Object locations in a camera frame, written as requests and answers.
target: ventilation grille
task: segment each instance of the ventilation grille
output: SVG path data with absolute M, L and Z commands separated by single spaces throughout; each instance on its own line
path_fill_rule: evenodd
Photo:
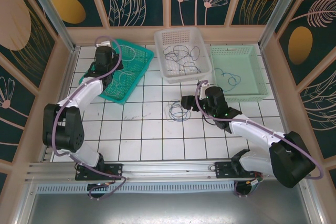
M 110 192 L 118 184 L 110 185 L 107 188 L 96 189 L 92 193 Z M 88 184 L 71 185 L 39 185 L 38 194 L 87 194 Z M 151 193 L 151 194 L 180 194 L 180 193 L 200 193 L 210 191 L 232 191 L 234 182 L 185 182 L 185 183 L 129 183 L 123 185 L 116 193 Z

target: light green basket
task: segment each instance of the light green basket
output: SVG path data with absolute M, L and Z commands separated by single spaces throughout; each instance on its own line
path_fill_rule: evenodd
M 147 71 L 154 58 L 154 52 L 125 40 L 117 39 L 116 41 L 121 48 L 121 60 L 124 68 L 113 74 L 112 83 L 99 96 L 115 103 L 125 104 Z M 113 43 L 112 46 L 118 53 L 116 44 Z
M 227 102 L 257 102 L 268 96 L 254 46 L 213 46 L 215 82 Z

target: blue wire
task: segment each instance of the blue wire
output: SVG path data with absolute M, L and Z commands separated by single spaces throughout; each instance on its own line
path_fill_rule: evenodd
M 222 69 L 220 68 L 215 68 L 215 71 L 216 70 L 220 70 L 222 73 L 220 74 L 221 76 L 225 76 L 226 74 L 230 75 L 230 78 L 227 80 L 227 82 L 229 83 L 230 86 L 232 86 L 230 89 L 228 90 L 225 90 L 223 89 L 224 92 L 228 92 L 228 91 L 231 91 L 232 89 L 234 89 L 238 84 L 240 84 L 241 82 L 241 77 L 236 75 L 236 74 L 233 74 L 233 73 L 229 73 L 229 72 L 224 72 Z

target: white plastic basket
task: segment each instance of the white plastic basket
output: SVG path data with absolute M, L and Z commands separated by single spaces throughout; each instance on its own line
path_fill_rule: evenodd
M 199 80 L 212 72 L 209 55 L 196 27 L 157 31 L 154 41 L 162 78 L 168 83 Z

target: purple cable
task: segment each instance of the purple cable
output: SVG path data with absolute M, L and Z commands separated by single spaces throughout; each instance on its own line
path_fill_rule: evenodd
M 208 80 L 204 80 L 204 81 L 201 81 L 201 82 L 198 84 L 197 89 L 196 89 L 196 92 L 195 92 L 195 97 L 198 96 L 198 92 L 199 92 L 199 90 L 200 90 L 200 88 L 201 88 L 201 85 L 202 85 L 202 84 L 208 84 L 208 83 L 209 83 Z M 323 173 L 324 173 L 324 172 L 323 172 L 323 169 L 322 169 L 322 167 L 320 166 L 320 164 L 319 164 L 315 159 L 313 159 L 307 152 L 305 152 L 303 149 L 301 149 L 300 147 L 296 146 L 295 144 L 291 143 L 290 141 L 288 141 L 288 140 L 285 139 L 284 137 L 279 136 L 278 134 L 274 134 L 274 132 L 270 131 L 269 129 L 267 129 L 267 128 L 265 128 L 265 127 L 263 127 L 263 126 L 261 126 L 261 125 L 255 123 L 255 122 L 253 122 L 253 121 L 249 121 L 249 120 L 246 121 L 246 120 L 243 120 L 243 119 L 214 118 L 213 116 L 208 115 L 207 113 L 205 113 L 205 112 L 202 110 L 202 108 L 201 108 L 201 106 L 200 106 L 200 103 L 198 102 L 198 99 L 195 99 L 195 101 L 196 101 L 197 107 L 198 107 L 198 109 L 200 110 L 200 112 L 201 112 L 204 116 L 206 116 L 206 117 L 208 117 L 208 118 L 210 118 L 210 119 L 212 119 L 212 120 L 214 120 L 214 121 L 248 123 L 248 124 L 251 124 L 251 125 L 253 125 L 254 127 L 257 127 L 257 128 L 259 128 L 259 129 L 265 131 L 266 133 L 271 134 L 271 135 L 275 136 L 276 138 L 278 138 L 278 139 L 284 141 L 286 144 L 288 144 L 288 145 L 290 145 L 291 147 L 297 149 L 297 150 L 298 150 L 299 152 L 301 152 L 304 156 L 306 156 L 310 161 L 312 161 L 312 162 L 316 165 L 316 167 L 317 167 L 318 170 L 320 171 L 320 175 L 319 175 L 319 176 L 317 176 L 317 177 L 306 176 L 306 177 L 305 177 L 306 179 L 321 179 L 321 178 L 323 177 L 323 175 L 324 175 Z
M 118 59 L 118 62 L 116 64 L 116 66 L 111 70 L 109 71 L 108 73 L 106 74 L 103 74 L 102 76 L 99 76 L 99 77 L 96 77 L 96 78 L 93 78 L 92 80 L 89 80 L 87 81 L 86 83 L 84 83 L 83 85 L 79 86 L 79 88 L 77 90 L 74 91 L 74 93 L 69 97 L 69 99 L 63 104 L 63 106 L 59 109 L 59 111 L 57 112 L 56 114 L 56 117 L 55 117 L 55 120 L 54 120 L 54 124 L 53 124 L 53 127 L 52 127 L 52 134 L 51 134 L 51 146 L 52 146 L 52 150 L 54 151 L 55 155 L 58 156 L 58 157 L 61 157 L 61 156 L 64 156 L 64 155 L 67 155 L 68 153 L 58 153 L 57 152 L 57 149 L 56 149 L 56 143 L 55 143 L 55 137 L 56 137 L 56 128 L 57 128 L 57 122 L 59 120 L 59 117 L 60 115 L 62 114 L 62 111 L 64 110 L 64 108 L 69 104 L 69 102 L 76 96 L 76 94 L 78 94 L 85 86 L 87 86 L 88 84 L 96 81 L 96 80 L 100 80 L 110 74 L 112 74 L 116 69 L 117 67 L 119 66 L 120 62 L 121 62 L 121 48 L 118 44 L 118 42 L 109 37 L 109 36 L 99 36 L 96 41 L 94 42 L 95 45 L 97 44 L 97 41 L 101 38 L 106 38 L 106 39 L 109 39 L 110 41 L 114 42 L 117 47 L 118 47 L 118 50 L 119 50 L 119 59 Z M 104 199 L 104 198 L 107 198 L 109 197 L 110 195 L 112 195 L 115 191 L 117 191 L 123 184 L 125 184 L 126 182 L 126 178 L 123 177 L 123 176 L 117 176 L 117 175 L 112 175 L 112 174 L 108 174 L 108 173 L 103 173 L 103 172 L 100 172 L 98 170 L 95 170 L 93 169 L 91 166 L 88 166 L 87 164 L 84 164 L 82 163 L 80 160 L 76 159 L 75 157 L 73 157 L 71 154 L 70 154 L 70 157 L 72 158 L 73 161 L 75 161 L 76 163 L 79 163 L 80 165 L 86 167 L 87 169 L 97 173 L 97 174 L 100 174 L 100 175 L 103 175 L 103 176 L 108 176 L 108 177 L 111 177 L 111 178 L 123 178 L 124 181 L 119 185 L 117 186 L 112 192 L 108 193 L 108 194 L 104 194 L 103 196 L 101 196 L 100 198 L 97 198 L 97 200 L 99 199 Z M 97 188 L 101 188 L 101 187 L 106 187 L 107 185 L 102 185 L 102 186 L 96 186 L 96 187 L 93 187 L 90 191 L 89 191 L 89 196 L 91 199 L 94 199 L 91 195 L 91 192 Z

